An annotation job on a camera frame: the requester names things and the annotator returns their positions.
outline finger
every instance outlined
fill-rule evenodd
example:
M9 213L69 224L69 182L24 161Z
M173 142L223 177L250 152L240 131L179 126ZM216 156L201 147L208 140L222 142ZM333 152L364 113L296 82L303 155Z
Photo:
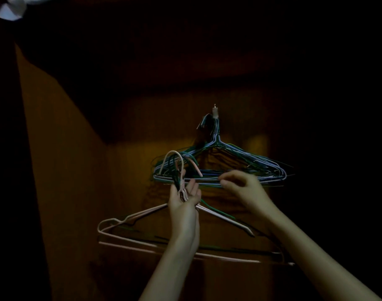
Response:
M187 203L190 202L193 206L197 205L201 201L201 194L201 190L198 189L197 194L190 196Z
M194 186L192 187L192 190L190 192L191 195L196 195L199 188L199 184L196 182Z
M185 189L187 190L187 192L189 194L191 194L191 190L194 187L194 184L195 184L195 179L190 179L190 181L188 182L187 187L185 187Z
M168 199L169 205L180 205L181 200L177 193L177 188L174 184L170 186L170 197Z
M227 181L240 181L243 183L246 183L248 179L250 178L250 175L248 173L239 171L239 170L232 170L226 173L223 173L221 176L219 176L219 181L225 179Z
M230 191L233 194L238 194L239 190L241 189L240 186L237 186L235 183L226 181L225 179L222 179L220 181L220 184L222 187L228 191Z

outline right hand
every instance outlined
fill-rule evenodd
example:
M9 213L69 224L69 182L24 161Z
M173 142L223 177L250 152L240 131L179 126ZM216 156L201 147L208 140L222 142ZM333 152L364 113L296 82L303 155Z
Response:
M259 217L267 219L279 211L255 175L233 170L223 173L219 180L224 189L233 193L247 209Z

